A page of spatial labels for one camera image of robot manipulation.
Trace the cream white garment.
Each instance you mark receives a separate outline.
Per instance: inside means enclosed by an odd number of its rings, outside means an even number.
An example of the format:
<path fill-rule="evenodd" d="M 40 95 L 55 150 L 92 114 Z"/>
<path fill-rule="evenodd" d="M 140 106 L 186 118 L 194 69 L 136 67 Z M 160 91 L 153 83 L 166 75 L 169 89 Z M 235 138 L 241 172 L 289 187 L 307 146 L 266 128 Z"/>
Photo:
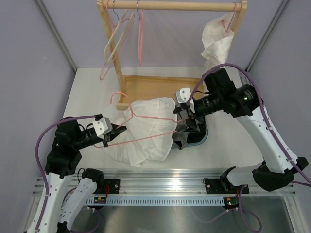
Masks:
<path fill-rule="evenodd" d="M 224 14 L 210 21 L 204 27 L 202 33 L 204 50 L 201 55 L 206 60 L 204 64 L 206 71 L 227 61 L 235 33 L 229 29 L 228 36 L 225 37 L 225 30 L 222 27 L 221 20 L 224 20 L 227 26 L 231 17 L 232 13 Z"/>

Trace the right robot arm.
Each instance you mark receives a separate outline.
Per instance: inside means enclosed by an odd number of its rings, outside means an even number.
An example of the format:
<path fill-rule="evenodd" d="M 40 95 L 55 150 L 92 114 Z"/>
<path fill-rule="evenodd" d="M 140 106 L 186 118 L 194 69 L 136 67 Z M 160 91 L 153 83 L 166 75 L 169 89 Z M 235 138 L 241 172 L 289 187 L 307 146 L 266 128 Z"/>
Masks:
<path fill-rule="evenodd" d="M 230 167 L 219 178 L 203 180 L 208 194 L 241 194 L 252 184 L 271 192 L 294 182 L 295 174 L 302 174 L 308 166 L 304 157 L 295 155 L 271 122 L 255 84 L 236 87 L 223 65 L 206 72 L 200 83 L 207 91 L 196 99 L 195 88 L 175 92 L 174 113 L 177 128 L 173 141 L 179 148 L 197 142 L 207 135 L 205 117 L 218 111 L 230 114 L 249 133 L 260 150 L 263 161 L 254 166 Z"/>

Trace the pink wire hanger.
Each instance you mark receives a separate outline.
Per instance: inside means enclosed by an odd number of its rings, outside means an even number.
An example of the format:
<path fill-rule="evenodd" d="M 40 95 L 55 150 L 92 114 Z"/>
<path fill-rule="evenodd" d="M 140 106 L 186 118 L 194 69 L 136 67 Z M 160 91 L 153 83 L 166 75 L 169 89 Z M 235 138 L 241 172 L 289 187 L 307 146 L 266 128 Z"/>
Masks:
<path fill-rule="evenodd" d="M 111 23 L 114 24 L 110 12 L 109 12 L 109 1 L 108 0 L 99 0 L 98 1 L 98 9 L 101 16 L 102 24 L 104 27 L 104 32 L 106 39 L 111 35 L 112 32 L 112 26 Z M 104 77 L 107 75 L 107 72 L 111 69 L 111 67 L 114 67 L 117 78 L 119 80 L 119 83 L 123 82 L 123 74 L 121 71 L 121 65 L 118 58 L 118 53 L 115 56 L 115 58 L 110 63 L 106 63 L 104 60 L 103 68 L 106 68 L 106 71 L 102 71 L 100 74 L 100 79 L 103 80 Z"/>

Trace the white wooden hanger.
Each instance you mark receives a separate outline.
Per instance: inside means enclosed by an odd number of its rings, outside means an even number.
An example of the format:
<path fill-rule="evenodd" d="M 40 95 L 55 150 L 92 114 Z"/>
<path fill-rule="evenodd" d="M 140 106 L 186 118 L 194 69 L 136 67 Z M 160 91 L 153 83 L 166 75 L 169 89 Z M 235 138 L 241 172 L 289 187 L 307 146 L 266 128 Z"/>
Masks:
<path fill-rule="evenodd" d="M 119 17 L 117 24 L 111 23 L 112 32 L 107 39 L 107 44 L 103 51 L 103 56 L 106 63 L 112 62 L 112 60 L 115 58 L 132 27 L 135 13 L 133 11 L 128 13 L 128 11 L 128 9 L 124 10 L 122 16 Z"/>

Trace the grey dress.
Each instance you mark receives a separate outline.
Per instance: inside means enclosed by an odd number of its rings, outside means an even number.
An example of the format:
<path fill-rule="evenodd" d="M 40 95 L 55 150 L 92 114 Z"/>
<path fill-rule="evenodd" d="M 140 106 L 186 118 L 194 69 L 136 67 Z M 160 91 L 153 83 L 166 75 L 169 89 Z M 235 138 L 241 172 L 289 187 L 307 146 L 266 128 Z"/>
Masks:
<path fill-rule="evenodd" d="M 186 125 L 185 121 L 177 123 L 175 132 L 172 135 L 172 149 L 182 150 L 188 144 L 187 140 L 189 134 L 190 132 L 188 131 L 188 126 Z"/>

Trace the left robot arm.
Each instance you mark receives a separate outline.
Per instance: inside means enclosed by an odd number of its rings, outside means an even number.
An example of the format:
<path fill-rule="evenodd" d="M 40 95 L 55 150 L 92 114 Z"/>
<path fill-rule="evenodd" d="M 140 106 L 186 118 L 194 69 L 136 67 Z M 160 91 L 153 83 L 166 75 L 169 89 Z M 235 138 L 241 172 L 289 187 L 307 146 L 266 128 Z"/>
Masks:
<path fill-rule="evenodd" d="M 50 125 L 39 136 L 35 146 L 35 158 L 44 181 L 39 205 L 29 226 L 29 233 L 69 233 L 78 213 L 92 194 L 107 198 L 118 194 L 119 179 L 105 179 L 100 170 L 87 168 L 67 202 L 63 202 L 68 186 L 82 159 L 81 149 L 98 143 L 106 148 L 108 143 L 127 130 L 126 126 L 116 125 L 101 114 L 84 116 L 93 119 L 90 127 L 82 128 L 78 121 L 81 117 L 67 117 Z M 56 127 L 52 149 L 42 166 L 38 156 L 43 136 Z"/>

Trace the black dress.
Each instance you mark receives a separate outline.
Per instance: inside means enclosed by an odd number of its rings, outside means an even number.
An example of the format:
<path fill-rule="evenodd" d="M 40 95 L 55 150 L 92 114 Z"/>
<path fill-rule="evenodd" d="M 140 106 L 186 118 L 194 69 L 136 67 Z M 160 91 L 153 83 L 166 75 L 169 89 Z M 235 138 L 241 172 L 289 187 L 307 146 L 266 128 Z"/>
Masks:
<path fill-rule="evenodd" d="M 182 150 L 185 147 L 200 145 L 206 141 L 208 129 L 204 117 L 194 121 L 186 120 L 179 122 L 176 128 L 177 132 L 173 133 L 172 148 Z"/>

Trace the white pleated blouse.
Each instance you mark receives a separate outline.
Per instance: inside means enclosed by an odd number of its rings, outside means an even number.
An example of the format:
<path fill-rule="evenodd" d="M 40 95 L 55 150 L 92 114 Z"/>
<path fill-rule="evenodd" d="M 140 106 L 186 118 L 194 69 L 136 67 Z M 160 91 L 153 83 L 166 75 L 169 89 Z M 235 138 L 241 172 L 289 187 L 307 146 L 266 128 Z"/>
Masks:
<path fill-rule="evenodd" d="M 132 167 L 140 167 L 147 160 L 164 161 L 177 126 L 174 100 L 167 97 L 138 100 L 131 107 L 115 121 L 118 125 L 124 123 L 127 130 L 104 148 L 103 154 Z"/>

